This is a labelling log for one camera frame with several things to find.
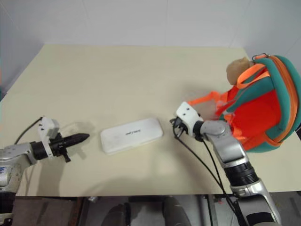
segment white box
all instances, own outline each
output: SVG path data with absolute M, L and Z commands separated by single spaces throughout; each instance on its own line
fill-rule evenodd
M 107 154 L 137 147 L 163 136 L 158 119 L 148 118 L 104 129 L 100 133 L 103 151 Z

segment white wall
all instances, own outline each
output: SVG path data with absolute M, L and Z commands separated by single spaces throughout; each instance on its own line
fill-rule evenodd
M 0 0 L 2 85 L 42 43 L 226 46 L 287 56 L 301 71 L 300 0 Z

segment wire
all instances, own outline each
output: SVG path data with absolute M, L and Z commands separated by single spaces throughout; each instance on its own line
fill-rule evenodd
M 39 117 L 39 119 L 37 119 L 33 124 L 31 124 L 29 127 L 27 127 L 21 134 L 20 136 L 17 138 L 17 140 L 15 141 L 15 145 L 18 144 L 19 140 L 23 137 L 23 135 L 30 130 L 35 124 L 38 123 L 38 121 L 40 121 L 43 117 Z
M 211 155 L 211 152 L 210 152 L 210 150 L 209 150 L 207 144 L 204 142 L 205 147 L 207 148 L 207 150 L 208 150 L 208 152 L 209 152 L 209 154 L 210 154 L 210 157 L 212 158 L 212 161 L 213 161 L 213 163 L 214 163 L 214 167 L 215 167 L 215 169 L 216 169 L 216 172 L 217 172 L 217 175 L 218 175 L 218 178 L 219 178 L 220 182 L 217 180 L 216 176 L 213 174 L 213 172 L 210 170 L 210 168 L 204 163 L 204 161 L 203 161 L 197 154 L 195 154 L 195 152 L 194 152 L 187 144 L 185 144 L 185 143 L 177 136 L 177 134 L 175 133 L 175 130 L 174 130 L 174 129 L 175 129 L 175 128 L 173 127 L 173 133 L 174 133 L 175 139 L 177 139 L 184 147 L 186 147 L 186 148 L 187 148 L 187 149 L 188 149 L 188 150 L 189 150 L 189 151 L 190 151 L 190 152 L 191 152 L 191 153 L 192 153 L 192 154 L 193 154 L 193 155 L 194 155 L 194 156 L 195 156 L 202 164 L 203 164 L 203 166 L 205 166 L 205 168 L 209 171 L 209 173 L 210 173 L 211 176 L 214 178 L 214 180 L 216 181 L 216 183 L 218 184 L 218 186 L 221 188 L 223 194 L 224 194 L 225 197 L 226 197 L 226 201 L 227 201 L 229 207 L 231 208 L 231 210 L 233 211 L 233 213 L 237 216 L 237 213 L 236 213 L 236 211 L 235 211 L 234 205 L 233 205 L 231 199 L 230 199 L 229 196 L 227 195 L 227 193 L 226 193 L 226 191 L 225 191 L 225 189 L 224 189 L 224 187 L 223 187 L 223 185 L 222 185 L 222 180 L 221 180 L 220 174 L 218 173 L 218 170 L 217 170 L 215 161 L 214 161 L 214 159 L 213 159 L 213 156 Z
M 204 143 L 204 145 L 205 145 L 205 147 L 206 147 L 206 149 L 207 149 L 207 151 L 208 151 L 208 153 L 209 153 L 209 155 L 211 157 L 213 165 L 215 167 L 215 171 L 216 171 L 217 177 L 218 177 L 218 179 L 220 181 L 221 189 L 223 191 L 223 194 L 225 195 L 226 201 L 227 201 L 228 205 L 230 206 L 230 208 L 232 209 L 232 211 L 234 212 L 234 210 L 235 210 L 234 204 L 233 204 L 232 200 L 230 199 L 230 197 L 228 196 L 228 194 L 225 192 L 224 186 L 222 184 L 222 179 L 221 179 L 220 173 L 219 173 L 219 171 L 218 171 L 218 169 L 216 167 L 215 160 L 214 160 L 214 158 L 213 158 L 213 156 L 211 154 L 211 151 L 210 151 L 209 147 L 207 146 L 206 142 L 203 141 L 203 143 Z

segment orange strap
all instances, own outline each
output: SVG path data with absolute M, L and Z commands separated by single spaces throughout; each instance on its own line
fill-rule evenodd
M 219 100 L 221 100 L 221 97 L 223 97 L 224 94 L 220 95 L 219 92 L 216 92 L 216 91 L 212 91 L 210 92 L 207 96 L 204 96 L 204 97 L 200 97 L 200 98 L 197 98 L 197 99 L 194 99 L 194 100 L 190 100 L 188 101 L 187 103 L 191 106 L 193 105 L 197 105 L 197 104 L 200 104 L 200 103 L 203 103 L 203 102 L 206 102 L 206 101 L 209 101 L 209 100 L 214 100 L 215 102 L 218 102 Z
M 248 78 L 250 78 L 252 75 L 254 75 L 257 71 L 259 71 L 260 69 L 263 69 L 265 67 L 265 65 L 263 64 L 255 64 L 254 66 L 250 67 L 249 69 L 245 70 L 237 79 L 237 88 L 239 89 L 243 89 L 246 88 L 247 86 L 251 85 L 252 83 L 266 78 L 266 77 L 270 77 L 269 72 L 266 71 L 264 73 L 262 73 L 261 75 L 259 75 L 256 79 L 252 80 L 251 82 L 248 83 L 243 83 L 245 80 L 247 80 Z

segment table surface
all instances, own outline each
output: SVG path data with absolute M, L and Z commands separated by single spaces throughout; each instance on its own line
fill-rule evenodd
M 45 45 L 1 102 L 0 147 L 11 145 L 41 115 L 58 120 L 63 136 L 89 133 L 90 138 L 68 149 L 69 163 L 59 157 L 28 168 L 18 195 L 221 193 L 173 138 L 169 120 L 182 101 L 227 91 L 226 66 L 244 56 L 242 48 Z M 102 151 L 101 130 L 148 117 L 159 119 L 161 139 L 114 155 Z M 183 139 L 213 169 L 203 144 Z M 21 142 L 38 140 L 35 127 Z M 295 133 L 277 150 L 248 156 L 270 192 L 301 190 Z

